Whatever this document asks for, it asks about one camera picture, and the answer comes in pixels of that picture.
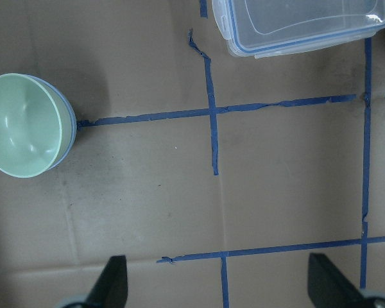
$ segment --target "mint green bowl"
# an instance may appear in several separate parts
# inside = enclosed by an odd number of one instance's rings
[[[18,178],[59,164],[75,138],[76,119],[66,98],[34,76],[0,76],[0,170]]]

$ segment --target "plastic container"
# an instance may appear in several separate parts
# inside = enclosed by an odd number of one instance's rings
[[[230,53],[302,53],[373,36],[385,28],[385,0],[212,0]]]
[[[57,166],[76,137],[76,117],[63,94],[40,78],[0,76],[0,170],[29,178]]]

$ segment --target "blue painter's tape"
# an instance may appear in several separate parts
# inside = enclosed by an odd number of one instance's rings
[[[200,16],[208,18],[207,0],[200,0]]]
[[[223,308],[229,308],[227,258],[225,256],[221,257],[221,287],[223,292]]]
[[[324,103],[341,103],[353,101],[356,98],[355,94],[340,95],[340,96],[327,96],[323,98],[306,98],[306,99],[296,99],[294,101],[281,101],[278,103],[254,103],[254,104],[244,104],[244,105],[234,105],[227,107],[216,107],[215,113],[225,114],[227,112],[237,112],[237,111],[252,111],[261,109],[264,107],[297,107],[305,105],[317,105]],[[111,124],[124,124],[124,123],[134,123],[134,122],[148,122],[148,121],[158,121],[165,119],[178,119],[183,117],[201,117],[209,116],[210,109],[194,109],[194,110],[183,110],[183,111],[174,111],[174,112],[161,112],[157,114],[142,114],[142,115],[129,115],[127,117],[106,117],[98,119],[97,121],[90,122],[89,120],[77,121],[77,129],[81,130],[83,127],[89,126],[100,126],[100,125],[111,125]]]
[[[287,245],[287,246],[244,249],[244,250],[231,250],[226,252],[195,253],[192,255],[181,255],[175,258],[163,257],[161,260],[158,260],[157,263],[165,263],[165,262],[169,262],[169,260],[172,260],[172,262],[178,262],[178,261],[191,261],[191,260],[202,260],[202,259],[216,259],[216,258],[222,258],[222,257],[238,257],[241,255],[261,255],[265,253],[293,252],[297,250],[332,248],[332,247],[352,246],[357,244],[361,244],[361,239],[347,239],[344,241],[331,241],[331,242],[296,244],[296,245]]]
[[[162,257],[161,260],[158,260],[157,263],[167,263],[170,260],[172,262],[179,261],[191,261],[191,260],[202,260],[202,259],[217,259],[221,258],[223,252],[207,252],[207,253],[194,253],[191,255],[181,255],[175,258]]]
[[[367,242],[368,244],[385,243],[385,236],[369,237]]]
[[[371,101],[372,92],[372,38],[365,39],[365,101]]]
[[[218,126],[216,98],[214,93],[214,84],[211,77],[211,59],[206,53],[201,51],[193,40],[193,29],[188,32],[189,45],[204,59],[205,79],[207,83],[207,97],[210,110],[210,129],[211,129],[211,148],[212,148],[212,168],[214,175],[218,175]]]
[[[123,124],[123,123],[134,123],[134,122],[148,122],[165,119],[178,119],[181,117],[201,117],[208,116],[210,114],[208,108],[185,110],[185,111],[173,111],[173,112],[161,112],[159,114],[142,114],[142,115],[129,115],[128,117],[106,117],[98,119],[95,122],[88,120],[78,121],[78,127],[88,126],[99,126],[99,125],[110,125],[110,124]]]
[[[216,112],[218,114],[225,114],[227,112],[237,111],[252,111],[265,107],[298,107],[307,105],[319,105],[325,103],[344,103],[353,101],[357,96],[355,94],[339,95],[339,96],[324,96],[322,98],[303,98],[295,99],[293,101],[281,101],[278,103],[254,103],[244,105],[233,105],[226,107],[217,107]]]
[[[359,287],[361,289],[366,288],[366,268],[367,268],[367,258],[368,258],[368,223],[363,221],[363,230],[362,230],[362,240],[361,240],[361,275],[359,279]]]
[[[319,248],[352,246],[360,243],[361,243],[360,239],[347,239],[344,241],[331,241],[331,242],[296,244],[296,245],[276,246],[276,247],[266,247],[266,248],[256,248],[256,249],[246,249],[246,250],[234,250],[229,252],[228,256],[238,257],[240,255],[258,255],[258,254],[264,254],[264,253],[294,252],[297,250],[311,250],[311,249],[319,249]]]
[[[370,193],[370,150],[371,150],[371,91],[372,91],[372,40],[365,39],[365,111],[364,111],[364,153],[362,184],[362,236],[361,236],[361,277],[360,288],[366,287],[366,268],[368,256],[368,222]]]

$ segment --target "container lid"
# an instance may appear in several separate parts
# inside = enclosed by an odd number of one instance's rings
[[[213,0],[212,7],[221,33],[241,56],[318,49],[385,27],[385,0]]]

